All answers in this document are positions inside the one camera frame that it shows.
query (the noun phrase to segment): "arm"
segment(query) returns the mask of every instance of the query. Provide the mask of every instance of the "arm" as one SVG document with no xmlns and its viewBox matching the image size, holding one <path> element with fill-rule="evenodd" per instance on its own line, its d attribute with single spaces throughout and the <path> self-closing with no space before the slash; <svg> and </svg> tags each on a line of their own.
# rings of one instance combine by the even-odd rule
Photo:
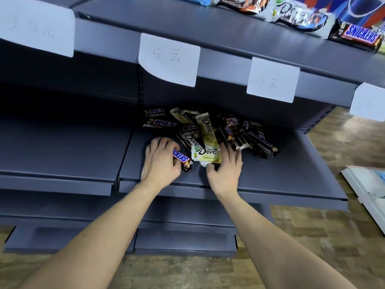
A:
<svg viewBox="0 0 385 289">
<path fill-rule="evenodd" d="M 238 195 L 241 151 L 221 144 L 218 171 L 207 165 L 212 190 L 233 220 L 266 289 L 355 289 L 346 278 L 272 224 Z"/>
<path fill-rule="evenodd" d="M 21 288 L 107 288 L 152 200 L 180 175 L 180 161 L 173 160 L 173 149 L 180 150 L 170 139 L 152 140 L 146 148 L 142 181 L 52 256 Z"/>
</svg>

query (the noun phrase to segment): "person's right arm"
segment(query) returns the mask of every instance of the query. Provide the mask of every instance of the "person's right arm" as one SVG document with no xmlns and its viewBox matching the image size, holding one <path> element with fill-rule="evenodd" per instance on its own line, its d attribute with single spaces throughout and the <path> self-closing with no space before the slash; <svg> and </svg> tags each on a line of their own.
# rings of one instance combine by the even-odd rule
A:
<svg viewBox="0 0 385 289">
<path fill-rule="evenodd" d="M 233 220 L 266 289 L 356 289 L 335 269 L 259 214 L 238 195 L 241 151 L 221 144 L 218 171 L 207 165 L 210 186 Z"/>
</svg>

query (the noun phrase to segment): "forearm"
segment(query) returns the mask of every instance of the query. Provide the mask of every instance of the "forearm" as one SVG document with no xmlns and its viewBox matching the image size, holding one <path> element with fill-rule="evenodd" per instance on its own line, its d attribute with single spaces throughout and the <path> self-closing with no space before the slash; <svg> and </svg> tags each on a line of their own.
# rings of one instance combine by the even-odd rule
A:
<svg viewBox="0 0 385 289">
<path fill-rule="evenodd" d="M 23 289 L 107 288 L 159 190 L 140 183 L 23 284 Z"/>
<path fill-rule="evenodd" d="M 266 289 L 353 289 L 335 269 L 233 193 L 220 199 Z"/>
</svg>

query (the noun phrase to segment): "yellow dove wrapper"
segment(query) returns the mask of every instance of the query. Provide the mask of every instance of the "yellow dove wrapper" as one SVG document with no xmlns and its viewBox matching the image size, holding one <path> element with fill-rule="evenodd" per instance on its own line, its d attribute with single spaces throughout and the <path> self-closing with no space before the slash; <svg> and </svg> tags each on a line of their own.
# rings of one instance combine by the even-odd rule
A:
<svg viewBox="0 0 385 289">
<path fill-rule="evenodd" d="M 216 140 L 214 129 L 210 121 L 209 113 L 195 116 L 198 126 L 201 129 L 202 139 L 206 149 L 219 149 L 218 141 Z"/>
<path fill-rule="evenodd" d="M 199 147 L 191 147 L 191 158 L 194 161 L 221 163 L 221 151 Z"/>
</svg>

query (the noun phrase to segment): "price tag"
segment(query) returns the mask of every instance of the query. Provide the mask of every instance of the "price tag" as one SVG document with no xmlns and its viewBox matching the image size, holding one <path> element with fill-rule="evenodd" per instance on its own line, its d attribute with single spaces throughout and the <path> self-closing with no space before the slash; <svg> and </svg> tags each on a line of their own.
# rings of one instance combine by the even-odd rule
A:
<svg viewBox="0 0 385 289">
<path fill-rule="evenodd" d="M 162 80 L 194 87 L 200 53 L 196 45 L 142 33 L 138 60 Z"/>
<path fill-rule="evenodd" d="M 385 121 L 385 89 L 362 83 L 354 92 L 349 113 L 366 119 Z"/>
<path fill-rule="evenodd" d="M 253 57 L 246 92 L 293 102 L 300 68 Z"/>
<path fill-rule="evenodd" d="M 0 0 L 0 38 L 73 57 L 75 15 L 41 1 Z"/>
</svg>

